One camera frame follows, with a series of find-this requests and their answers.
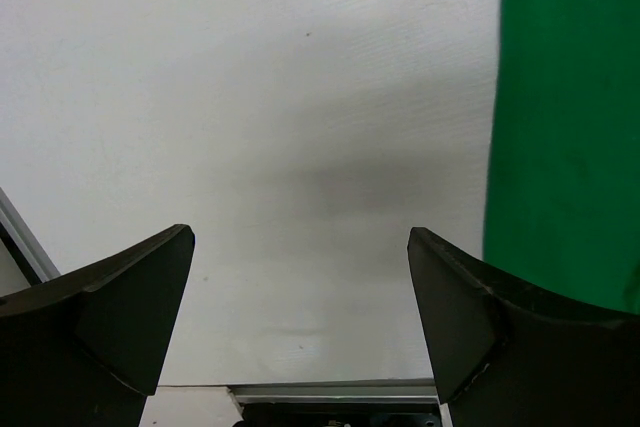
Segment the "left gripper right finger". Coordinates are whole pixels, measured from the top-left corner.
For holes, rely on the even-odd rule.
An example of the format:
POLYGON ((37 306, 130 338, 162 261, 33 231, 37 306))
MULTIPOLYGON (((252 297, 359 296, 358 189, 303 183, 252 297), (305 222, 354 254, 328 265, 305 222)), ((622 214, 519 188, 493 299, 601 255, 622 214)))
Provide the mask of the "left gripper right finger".
POLYGON ((635 426, 639 318, 550 292, 415 227, 408 261, 456 426, 635 426))

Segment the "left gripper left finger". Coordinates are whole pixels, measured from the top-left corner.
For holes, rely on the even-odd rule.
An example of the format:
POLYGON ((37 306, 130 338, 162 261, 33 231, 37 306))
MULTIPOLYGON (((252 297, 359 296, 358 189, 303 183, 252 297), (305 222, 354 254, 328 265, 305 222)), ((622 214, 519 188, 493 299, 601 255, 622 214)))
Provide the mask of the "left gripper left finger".
POLYGON ((195 250, 176 224, 1 299, 4 426, 137 426, 159 384, 195 250))

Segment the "green t shirt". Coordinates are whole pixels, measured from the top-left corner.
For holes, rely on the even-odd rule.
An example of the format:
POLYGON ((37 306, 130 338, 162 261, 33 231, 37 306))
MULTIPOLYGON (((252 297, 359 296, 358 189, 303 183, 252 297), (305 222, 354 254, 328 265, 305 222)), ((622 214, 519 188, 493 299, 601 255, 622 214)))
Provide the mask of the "green t shirt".
POLYGON ((639 310, 639 0, 501 0, 483 256, 639 310))

